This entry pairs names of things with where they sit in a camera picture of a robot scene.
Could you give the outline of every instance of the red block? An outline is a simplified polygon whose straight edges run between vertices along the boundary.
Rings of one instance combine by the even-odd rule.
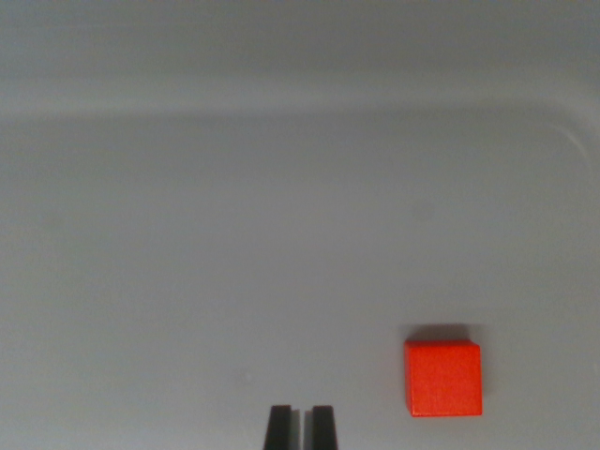
[[[481,415],[481,351],[469,340],[404,343],[406,402],[413,417]]]

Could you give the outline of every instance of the orange cube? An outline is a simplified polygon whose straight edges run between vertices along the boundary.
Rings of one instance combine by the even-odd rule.
[[[469,340],[404,343],[406,402],[413,417],[481,415],[481,351]]]

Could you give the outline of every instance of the cube face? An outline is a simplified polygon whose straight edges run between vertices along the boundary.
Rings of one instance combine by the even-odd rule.
[[[481,415],[481,351],[469,340],[404,343],[406,400],[415,417]]]

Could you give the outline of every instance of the red cube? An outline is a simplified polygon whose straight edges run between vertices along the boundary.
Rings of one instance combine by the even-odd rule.
[[[481,415],[481,351],[469,340],[404,343],[406,402],[413,417]]]

